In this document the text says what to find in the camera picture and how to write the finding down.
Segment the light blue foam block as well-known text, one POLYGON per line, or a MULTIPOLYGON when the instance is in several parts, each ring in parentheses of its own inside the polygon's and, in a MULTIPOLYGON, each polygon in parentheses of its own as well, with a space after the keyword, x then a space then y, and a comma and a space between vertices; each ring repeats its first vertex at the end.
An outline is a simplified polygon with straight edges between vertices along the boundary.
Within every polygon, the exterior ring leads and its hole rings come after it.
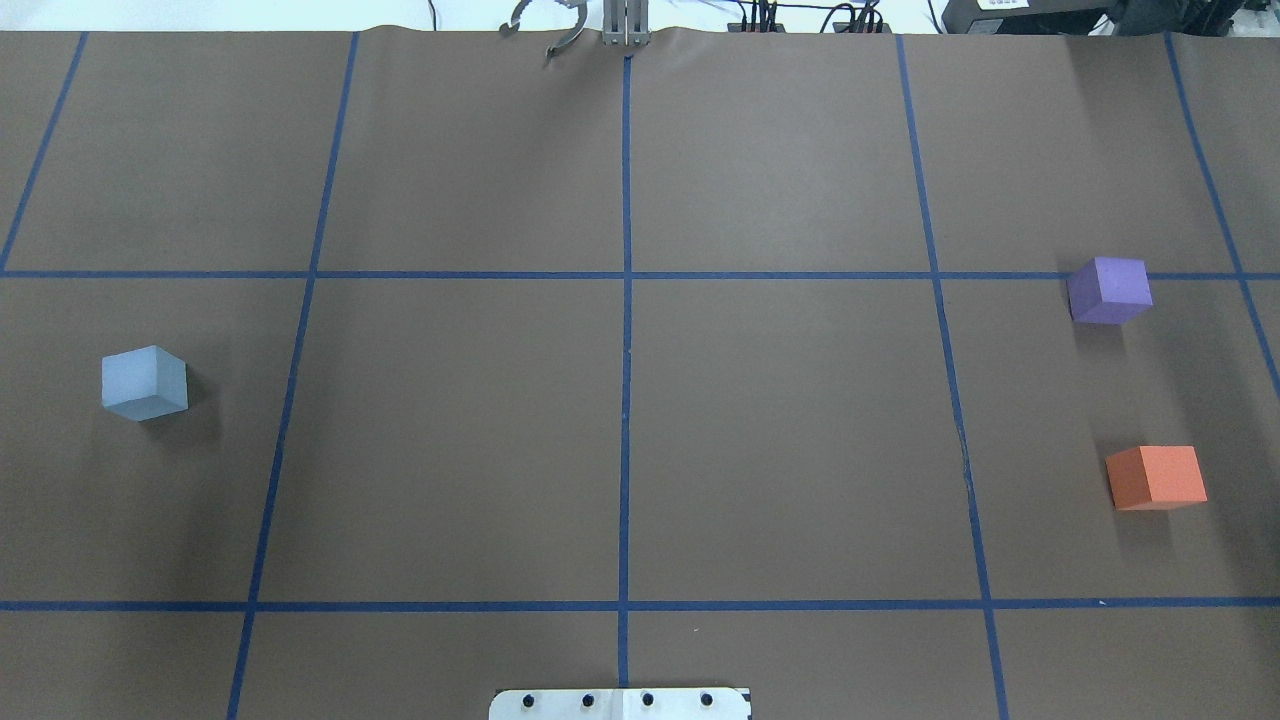
POLYGON ((189 407, 188 366, 156 345, 100 361, 101 405, 132 421, 148 421, 189 407))

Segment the purple foam block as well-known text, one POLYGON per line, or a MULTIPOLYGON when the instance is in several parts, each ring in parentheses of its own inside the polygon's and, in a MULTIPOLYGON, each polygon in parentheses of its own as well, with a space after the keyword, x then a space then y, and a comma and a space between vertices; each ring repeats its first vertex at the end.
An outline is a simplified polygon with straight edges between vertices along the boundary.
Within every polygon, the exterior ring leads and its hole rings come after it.
POLYGON ((1092 258, 1066 287, 1075 323, 1123 325, 1155 306, 1146 261, 1138 258, 1092 258))

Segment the orange foam block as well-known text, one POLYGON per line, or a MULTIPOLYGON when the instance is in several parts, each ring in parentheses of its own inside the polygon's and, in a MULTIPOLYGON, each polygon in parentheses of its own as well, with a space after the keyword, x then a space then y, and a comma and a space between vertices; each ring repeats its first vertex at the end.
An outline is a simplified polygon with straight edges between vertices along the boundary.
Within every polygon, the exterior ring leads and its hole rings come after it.
POLYGON ((1192 446, 1137 446, 1108 455, 1103 464, 1117 511, 1164 511, 1208 501, 1192 446))

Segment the grabber tool with white claw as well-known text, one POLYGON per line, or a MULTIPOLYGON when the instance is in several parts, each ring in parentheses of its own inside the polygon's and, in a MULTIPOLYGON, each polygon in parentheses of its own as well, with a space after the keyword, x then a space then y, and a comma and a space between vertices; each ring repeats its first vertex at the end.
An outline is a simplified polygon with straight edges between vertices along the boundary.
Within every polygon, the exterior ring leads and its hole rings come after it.
POLYGON ((590 1, 515 1, 498 27, 502 38, 544 33, 547 60, 570 49, 588 27, 590 1))

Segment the aluminium frame post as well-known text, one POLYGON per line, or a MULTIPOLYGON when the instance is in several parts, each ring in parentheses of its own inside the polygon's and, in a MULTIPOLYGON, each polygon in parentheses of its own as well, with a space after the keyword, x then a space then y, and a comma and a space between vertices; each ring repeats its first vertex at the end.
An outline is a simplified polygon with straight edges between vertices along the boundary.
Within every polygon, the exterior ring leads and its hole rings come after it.
POLYGON ((650 42, 648 0, 602 3, 602 41, 609 46, 641 47, 650 42))

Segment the white metal base plate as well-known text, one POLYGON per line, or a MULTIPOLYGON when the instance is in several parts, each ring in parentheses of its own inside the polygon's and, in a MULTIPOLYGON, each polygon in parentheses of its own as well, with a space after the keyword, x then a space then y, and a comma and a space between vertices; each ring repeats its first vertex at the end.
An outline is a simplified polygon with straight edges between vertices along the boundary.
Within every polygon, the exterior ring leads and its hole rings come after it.
POLYGON ((509 689, 489 719, 751 719, 750 691, 731 687, 509 689))

